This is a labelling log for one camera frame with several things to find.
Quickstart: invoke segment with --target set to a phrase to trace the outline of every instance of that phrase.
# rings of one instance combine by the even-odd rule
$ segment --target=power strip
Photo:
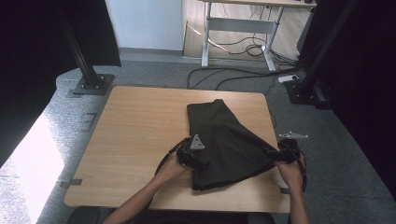
[[[298,77],[296,75],[280,77],[278,79],[279,83],[284,83],[284,82],[287,82],[287,81],[296,81],[296,80],[298,80]]]

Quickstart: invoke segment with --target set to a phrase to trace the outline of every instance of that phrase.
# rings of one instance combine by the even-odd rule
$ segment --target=folded fabric
[[[274,167],[263,148],[273,148],[244,127],[222,100],[187,105],[190,136],[198,134],[205,149],[196,150],[203,171],[192,172],[192,189],[206,190],[242,181]]]

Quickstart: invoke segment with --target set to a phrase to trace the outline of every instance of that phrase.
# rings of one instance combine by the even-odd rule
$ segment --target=person's left hand
[[[156,176],[161,178],[162,181],[167,182],[178,178],[180,175],[182,175],[184,172],[188,170],[191,169],[180,165],[180,163],[178,163],[176,153],[173,153],[163,164],[163,167],[161,167],[160,171]]]

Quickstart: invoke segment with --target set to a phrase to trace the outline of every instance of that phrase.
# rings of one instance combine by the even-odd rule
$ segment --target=forearm
[[[134,196],[123,203],[114,211],[103,224],[122,223],[138,214],[154,197],[155,193],[166,183],[158,176],[152,178],[145,187],[139,190]]]
[[[290,222],[291,224],[309,224],[303,191],[290,189]]]

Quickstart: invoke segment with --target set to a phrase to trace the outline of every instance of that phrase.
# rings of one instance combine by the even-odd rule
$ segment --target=floor
[[[295,55],[295,51],[284,53]],[[120,57],[121,68],[95,67],[97,73],[116,76],[112,87],[185,89],[188,73],[200,68],[199,59],[166,50],[121,49]],[[255,60],[212,60],[211,64],[254,71],[266,69]],[[196,74],[191,83],[197,83],[208,74],[207,71]],[[214,90],[223,79],[241,75],[244,76],[224,72],[196,89]],[[80,77],[78,70],[58,77],[57,91],[47,108],[1,167],[0,223],[65,223],[73,211],[74,208],[64,204],[67,183],[78,168],[109,95],[109,91],[105,96],[71,94]],[[308,134],[309,139],[299,144],[307,157],[305,198],[313,223],[394,223],[396,203],[331,110],[290,104],[285,88],[273,77],[230,81],[220,89],[262,93],[270,90],[266,99],[274,114],[276,134],[289,131]],[[274,218],[276,223],[286,223],[287,215],[274,214]]]

